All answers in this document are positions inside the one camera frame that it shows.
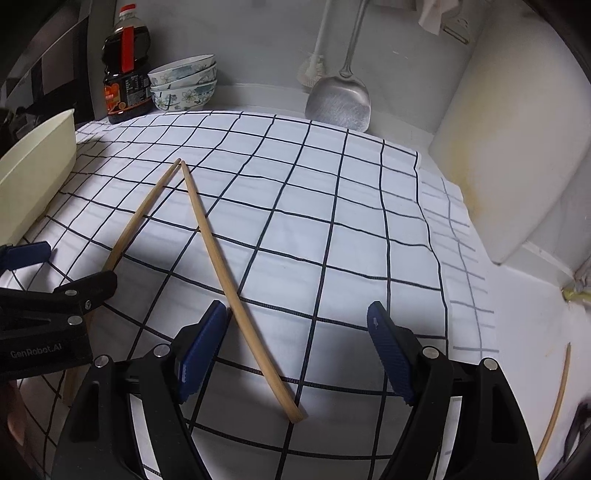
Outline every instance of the checkered tablecloth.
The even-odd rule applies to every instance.
[[[187,112],[77,132],[76,165],[25,242],[49,263],[1,286],[51,291],[99,271],[127,221],[177,157],[258,331],[308,418],[290,424],[232,322],[204,386],[182,406],[214,480],[377,479],[410,409],[396,397],[366,329],[380,300],[424,345],[478,362],[495,356],[494,315],[474,228],[453,184],[420,170],[415,151],[370,135],[279,115]],[[177,172],[115,268],[96,312],[95,355],[142,356],[225,301]],[[63,373],[21,383],[34,456],[50,474],[68,408]],[[141,402],[142,460],[159,478]],[[434,471],[453,444],[459,402]]]

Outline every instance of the cutting board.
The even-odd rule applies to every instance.
[[[558,200],[590,125],[591,85],[558,34],[522,2],[496,2],[429,151],[493,262]]]

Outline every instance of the metal spatula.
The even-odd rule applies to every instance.
[[[351,60],[369,0],[361,0],[351,34],[345,64],[339,74],[319,80],[308,97],[306,118],[365,132],[369,127],[371,101],[363,82],[351,72]]]

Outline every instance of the chopsticks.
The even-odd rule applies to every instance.
[[[562,399],[564,398],[564,390],[566,389],[566,382],[569,379],[569,368],[570,368],[570,342],[566,346],[566,354],[564,356],[564,365],[562,367],[562,378],[560,379],[560,387],[558,388],[558,396],[556,397],[556,402],[554,403],[554,410],[552,410],[552,415],[550,417],[550,422],[548,422],[548,426],[546,427],[546,431],[544,433],[544,438],[542,438],[542,442],[540,443],[540,447],[535,454],[535,462],[539,465],[540,460],[546,451],[546,447],[548,446],[548,442],[550,441],[550,437],[552,436],[552,432],[554,431],[554,427],[556,427],[556,420],[558,420],[558,414],[560,413],[560,407],[562,406]]]
[[[303,420],[304,416],[291,398],[291,395],[284,383],[281,381],[275,366],[269,358],[267,350],[262,344],[261,339],[259,338],[252,324],[249,314],[246,312],[242,301],[238,297],[234,281],[230,276],[228,267],[226,266],[219,247],[217,246],[217,242],[215,241],[212,231],[209,227],[209,222],[205,216],[203,205],[199,195],[197,194],[197,187],[193,181],[193,177],[191,176],[189,169],[187,168],[187,164],[184,161],[181,161],[181,169],[183,171],[184,180],[189,192],[191,205],[193,206],[193,212],[195,213],[195,218],[197,219],[197,225],[201,230],[201,235],[203,237],[203,241],[205,242],[205,247],[207,248],[207,253],[209,254],[209,258],[212,261],[213,268],[216,271],[216,275],[222,286],[223,292],[225,293],[228,303],[232,308],[234,318],[236,319],[236,322],[240,327],[246,343],[248,344],[248,347],[250,348],[259,368],[261,369],[263,376],[265,377],[267,383],[269,383],[271,390],[283,407],[287,417],[289,418],[290,422],[297,423]]]
[[[170,166],[170,168],[166,172],[164,172],[164,175],[162,175],[162,178],[160,178],[158,183],[156,185],[154,185],[154,187],[152,187],[152,189],[146,195],[146,198],[144,199],[144,201],[138,207],[138,209],[133,214],[133,216],[129,219],[129,222],[127,223],[127,225],[123,229],[123,232],[121,232],[121,235],[119,236],[118,240],[115,242],[115,244],[111,250],[111,253],[109,254],[109,256],[105,262],[105,265],[103,266],[103,271],[113,270],[115,268],[115,266],[117,265],[117,262],[119,261],[119,258],[123,254],[123,251],[129,245],[129,242],[131,241],[134,233],[137,231],[144,215],[146,215],[150,211],[150,209],[154,205],[154,202],[156,201],[156,199],[160,195],[160,192],[162,191],[164,186],[168,183],[169,179],[175,173],[180,161],[181,161],[181,159],[177,158],[176,161]],[[93,310],[92,312],[89,312],[85,315],[87,330],[90,330],[90,325],[92,324],[94,312],[95,311]],[[70,368],[69,370],[66,371],[66,377],[64,379],[64,389],[63,389],[63,401],[66,405],[72,405],[72,402],[74,401],[74,397],[76,396],[76,392],[74,391],[74,387],[75,387],[76,379],[78,377],[79,372],[80,372],[80,367]]]

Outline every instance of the stacked bowls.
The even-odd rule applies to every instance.
[[[164,112],[202,107],[217,83],[216,57],[199,55],[177,60],[148,73],[154,104]]]

